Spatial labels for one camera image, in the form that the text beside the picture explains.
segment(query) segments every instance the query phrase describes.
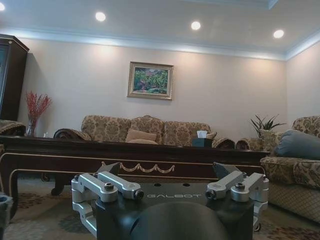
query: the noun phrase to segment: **dark wooden coffee table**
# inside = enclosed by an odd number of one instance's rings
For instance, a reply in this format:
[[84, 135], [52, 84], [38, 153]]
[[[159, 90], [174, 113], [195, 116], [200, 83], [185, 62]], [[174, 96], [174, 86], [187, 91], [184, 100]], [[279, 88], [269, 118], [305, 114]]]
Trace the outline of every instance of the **dark wooden coffee table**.
[[213, 162], [235, 165], [248, 174], [264, 173], [260, 159], [269, 152], [206, 147], [98, 142], [53, 138], [0, 136], [4, 152], [0, 157], [1, 189], [14, 199], [17, 210], [19, 172], [55, 173], [53, 195], [58, 195], [68, 176], [94, 173], [102, 162], [120, 162], [125, 177], [216, 180]]

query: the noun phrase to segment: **landscape painting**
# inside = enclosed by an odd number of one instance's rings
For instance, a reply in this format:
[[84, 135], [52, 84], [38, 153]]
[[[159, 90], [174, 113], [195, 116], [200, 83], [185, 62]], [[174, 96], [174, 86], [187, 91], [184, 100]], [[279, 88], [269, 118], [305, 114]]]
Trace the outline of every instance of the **landscape painting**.
[[172, 65], [154, 63], [130, 63], [128, 97], [172, 99]]

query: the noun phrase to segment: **throw pillow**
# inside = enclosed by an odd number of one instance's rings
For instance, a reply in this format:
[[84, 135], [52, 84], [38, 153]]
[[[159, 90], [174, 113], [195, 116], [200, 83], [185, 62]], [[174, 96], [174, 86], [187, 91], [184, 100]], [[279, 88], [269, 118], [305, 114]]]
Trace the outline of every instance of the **throw pillow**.
[[216, 136], [217, 136], [217, 132], [214, 131], [214, 132], [212, 132], [212, 133], [208, 133], [205, 138], [207, 138], [207, 139], [214, 139]]
[[151, 140], [155, 141], [157, 135], [155, 133], [147, 133], [144, 131], [139, 131], [139, 130], [134, 130], [134, 129], [129, 129], [128, 134], [126, 136], [125, 142], [129, 142], [130, 140], [133, 139], [146, 139], [146, 140]]
[[271, 130], [260, 130], [262, 135], [262, 149], [271, 153], [271, 156], [275, 156], [274, 149], [279, 144], [283, 132], [274, 132]]
[[158, 144], [155, 141], [147, 140], [147, 139], [132, 139], [130, 141], [127, 141], [127, 143], [131, 144]]
[[288, 130], [274, 151], [280, 157], [320, 160], [320, 138], [301, 131]]

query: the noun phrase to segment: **black box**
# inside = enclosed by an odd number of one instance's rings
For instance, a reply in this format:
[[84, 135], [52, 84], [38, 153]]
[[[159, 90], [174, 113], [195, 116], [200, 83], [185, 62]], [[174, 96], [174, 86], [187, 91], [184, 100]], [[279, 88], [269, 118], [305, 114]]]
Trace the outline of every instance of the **black box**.
[[212, 139], [209, 139], [209, 138], [194, 138], [194, 139], [192, 139], [192, 147], [212, 148]]

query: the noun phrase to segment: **bolt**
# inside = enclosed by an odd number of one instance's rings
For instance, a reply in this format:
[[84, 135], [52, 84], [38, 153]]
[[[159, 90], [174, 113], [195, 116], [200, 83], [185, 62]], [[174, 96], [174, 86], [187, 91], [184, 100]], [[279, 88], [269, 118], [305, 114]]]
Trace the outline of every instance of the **bolt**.
[[135, 200], [141, 200], [144, 197], [145, 193], [142, 190], [137, 190], [134, 192], [133, 197]]
[[238, 182], [236, 185], [235, 185], [235, 188], [237, 188], [238, 190], [244, 190], [245, 189], [245, 185], [241, 182]]
[[205, 196], [208, 198], [208, 199], [214, 199], [216, 197], [216, 193], [212, 190], [208, 190], [205, 192]]
[[111, 182], [107, 182], [104, 184], [104, 189], [105, 190], [112, 190], [112, 189], [114, 189], [114, 185]]

